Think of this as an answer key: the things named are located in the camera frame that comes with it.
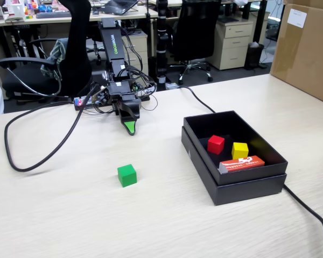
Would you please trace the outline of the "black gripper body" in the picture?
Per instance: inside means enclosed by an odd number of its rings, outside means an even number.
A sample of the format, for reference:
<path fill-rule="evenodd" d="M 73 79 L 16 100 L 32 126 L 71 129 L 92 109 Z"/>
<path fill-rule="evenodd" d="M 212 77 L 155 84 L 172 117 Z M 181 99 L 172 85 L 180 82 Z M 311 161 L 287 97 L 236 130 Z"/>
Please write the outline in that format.
<path fill-rule="evenodd" d="M 116 103 L 118 100 L 130 101 L 136 99 L 135 93 L 131 91 L 130 82 L 110 82 L 108 87 L 108 103 Z"/>

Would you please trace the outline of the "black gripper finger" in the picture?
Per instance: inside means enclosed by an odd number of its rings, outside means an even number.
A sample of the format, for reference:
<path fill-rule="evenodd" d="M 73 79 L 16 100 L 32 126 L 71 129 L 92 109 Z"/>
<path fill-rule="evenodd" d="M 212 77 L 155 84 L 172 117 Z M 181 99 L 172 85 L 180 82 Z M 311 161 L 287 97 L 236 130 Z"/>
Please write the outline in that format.
<path fill-rule="evenodd" d="M 122 118 L 123 120 L 137 120 L 140 118 L 141 100 L 135 94 L 122 96 Z"/>
<path fill-rule="evenodd" d="M 122 100 L 118 101 L 118 114 L 120 117 L 121 124 L 127 130 L 129 135 L 134 135 L 136 133 L 136 120 L 123 120 L 122 118 Z"/>

